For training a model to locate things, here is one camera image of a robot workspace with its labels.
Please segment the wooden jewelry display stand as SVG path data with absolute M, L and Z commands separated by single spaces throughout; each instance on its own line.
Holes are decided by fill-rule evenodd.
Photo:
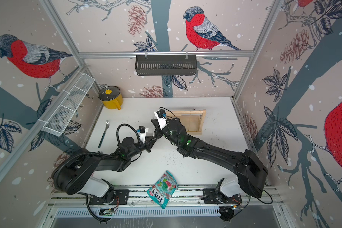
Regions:
M 186 131 L 190 135 L 202 135 L 203 124 L 206 117 L 206 110 L 191 110 L 191 111 L 166 111 L 168 117 L 177 117 L 185 126 Z

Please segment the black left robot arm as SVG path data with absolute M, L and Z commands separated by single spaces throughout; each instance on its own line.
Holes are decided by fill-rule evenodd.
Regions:
M 55 189 L 66 192 L 68 195 L 84 194 L 81 189 L 96 171 L 122 172 L 134 161 L 132 158 L 141 155 L 143 151 L 150 152 L 153 145 L 162 137 L 160 125 L 155 119 L 154 135 L 146 136 L 142 141 L 138 131 L 129 124 L 122 123 L 116 130 L 117 149 L 112 154 L 90 152 L 85 148 L 78 150 L 78 154 L 70 156 L 52 173 Z M 126 126 L 135 134 L 134 138 L 127 137 L 120 141 L 119 130 Z

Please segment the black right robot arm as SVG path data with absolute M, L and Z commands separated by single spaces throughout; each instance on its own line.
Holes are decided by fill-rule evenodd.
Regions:
M 251 150 L 235 152 L 222 149 L 189 135 L 180 121 L 169 119 L 162 127 L 157 119 L 151 120 L 156 138 L 164 136 L 183 157 L 201 159 L 222 166 L 237 175 L 243 192 L 254 198 L 261 198 L 268 170 Z

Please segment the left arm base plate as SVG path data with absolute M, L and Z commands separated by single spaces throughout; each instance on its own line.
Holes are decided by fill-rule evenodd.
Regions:
M 91 196 L 89 205 L 107 206 L 107 205 L 126 205 L 129 198 L 129 190 L 112 190 L 99 198 Z

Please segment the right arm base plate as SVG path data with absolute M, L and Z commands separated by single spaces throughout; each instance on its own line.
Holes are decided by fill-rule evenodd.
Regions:
M 241 204 L 242 198 L 240 194 L 227 197 L 216 189 L 203 189 L 201 200 L 205 204 Z

